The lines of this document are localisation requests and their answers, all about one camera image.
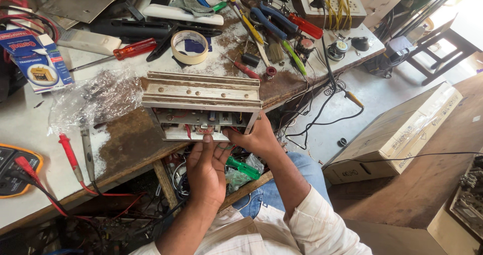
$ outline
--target gray rag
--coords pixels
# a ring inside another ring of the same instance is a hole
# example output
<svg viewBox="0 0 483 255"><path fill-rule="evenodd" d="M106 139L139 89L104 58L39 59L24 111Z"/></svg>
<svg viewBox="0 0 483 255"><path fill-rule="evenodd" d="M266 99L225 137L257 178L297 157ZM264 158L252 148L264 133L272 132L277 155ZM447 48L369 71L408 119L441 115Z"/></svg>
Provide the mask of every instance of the gray rag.
<svg viewBox="0 0 483 255"><path fill-rule="evenodd" d="M205 7L196 0L175 0L170 3L171 7L181 8L193 14L194 17L214 15L212 8Z"/></svg>

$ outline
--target wooden stool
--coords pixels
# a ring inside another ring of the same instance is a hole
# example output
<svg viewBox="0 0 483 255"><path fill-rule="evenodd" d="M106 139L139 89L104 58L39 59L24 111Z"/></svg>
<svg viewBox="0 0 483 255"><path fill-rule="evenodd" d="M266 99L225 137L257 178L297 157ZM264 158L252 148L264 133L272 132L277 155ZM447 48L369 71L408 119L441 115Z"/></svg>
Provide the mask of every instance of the wooden stool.
<svg viewBox="0 0 483 255"><path fill-rule="evenodd" d="M455 17L450 22L442 25L441 27L433 30L425 37L419 39L416 49L411 52L411 54L407 58L408 63L410 63L413 67L418 69L427 77L422 83L423 86L428 85L430 82L437 79L443 73L450 70L452 67L459 64L464 59L468 58L474 52L481 52L481 49L479 47L475 46L475 44L467 40L471 37L471 41L473 41L473 39L478 38L479 35L468 34L468 31L465 30L465 26L462 26L461 24L455 26L455 20L456 22L461 22L461 19ZM434 54L428 49L430 46L434 45L441 39L447 40L456 47L454 51L450 52L450 54L444 56L443 58L440 58L438 55ZM436 69L434 73L431 73L426 67L413 59L413 56L420 53L421 51L427 53L429 56L431 56L431 58L436 60L436 62L431 66L431 69Z"/></svg>

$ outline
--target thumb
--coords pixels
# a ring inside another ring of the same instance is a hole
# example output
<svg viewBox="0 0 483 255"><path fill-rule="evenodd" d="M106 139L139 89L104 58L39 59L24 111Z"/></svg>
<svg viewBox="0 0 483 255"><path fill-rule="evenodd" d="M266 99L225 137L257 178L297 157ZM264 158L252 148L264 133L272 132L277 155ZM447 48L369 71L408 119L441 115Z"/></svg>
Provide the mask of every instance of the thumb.
<svg viewBox="0 0 483 255"><path fill-rule="evenodd" d="M243 147L245 148L246 147L246 141L248 139L248 135L243 135L241 133L238 133L232 129L224 129L223 130L223 135L225 135L226 137L228 137L228 139L230 140L230 142L240 146L240 147Z"/></svg>
<svg viewBox="0 0 483 255"><path fill-rule="evenodd" d="M211 159L213 158L213 153L214 153L214 142L213 142L213 137L211 134L205 134L203 136L203 151L199 157L199 164L206 164L206 163L211 163Z"/></svg>

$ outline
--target shirt sleeve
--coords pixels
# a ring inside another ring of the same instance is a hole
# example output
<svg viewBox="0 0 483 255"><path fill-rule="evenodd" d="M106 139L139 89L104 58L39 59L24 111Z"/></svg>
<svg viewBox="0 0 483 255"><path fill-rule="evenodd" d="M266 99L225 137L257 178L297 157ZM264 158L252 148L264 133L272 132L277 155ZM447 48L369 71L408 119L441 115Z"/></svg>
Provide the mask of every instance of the shirt sleeve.
<svg viewBox="0 0 483 255"><path fill-rule="evenodd" d="M312 186L307 197L295 208L292 218L288 220L285 215L284 221L305 255L372 254Z"/></svg>
<svg viewBox="0 0 483 255"><path fill-rule="evenodd" d="M159 250L157 249L156 245L154 242L151 242L150 244L144 245L135 251L129 253L129 255L161 255L159 253Z"/></svg>

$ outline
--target floor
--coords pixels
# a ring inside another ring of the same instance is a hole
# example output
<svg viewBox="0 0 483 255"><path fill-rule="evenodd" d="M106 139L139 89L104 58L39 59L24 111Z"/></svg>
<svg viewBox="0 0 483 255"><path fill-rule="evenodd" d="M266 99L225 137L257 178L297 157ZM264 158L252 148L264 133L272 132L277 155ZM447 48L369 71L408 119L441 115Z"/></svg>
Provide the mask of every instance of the floor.
<svg viewBox="0 0 483 255"><path fill-rule="evenodd" d="M441 48L435 53L443 57L452 50L451 44L441 43ZM337 145L338 140L345 138L347 141L351 141L379 114L441 82L447 81L450 84L456 84L476 75L476 70L483 68L483 64L476 61L478 55L470 56L427 86L421 86L421 82L426 77L408 62L403 62L395 67L391 79L373 76L363 66L354 67L343 73L340 78L347 83L347 90L354 93L364 104L364 112L358 117L332 125L313 126L308 132L307 150L301 149L285 138L283 141L288 142L288 150L307 154L317 162L326 163L342 149ZM434 63L434 60L425 53L417 54L414 58L422 64L426 64L428 68ZM302 132L305 125L312 122L314 117L317 116L320 107L327 98L320 94L314 99L311 112L306 116L299 116L296 124L287 128L286 134ZM344 98L344 93L338 93L326 105L317 122L332 122L341 117L356 114L359 110L360 108L357 105ZM305 136L291 137L291 139L303 145Z"/></svg>

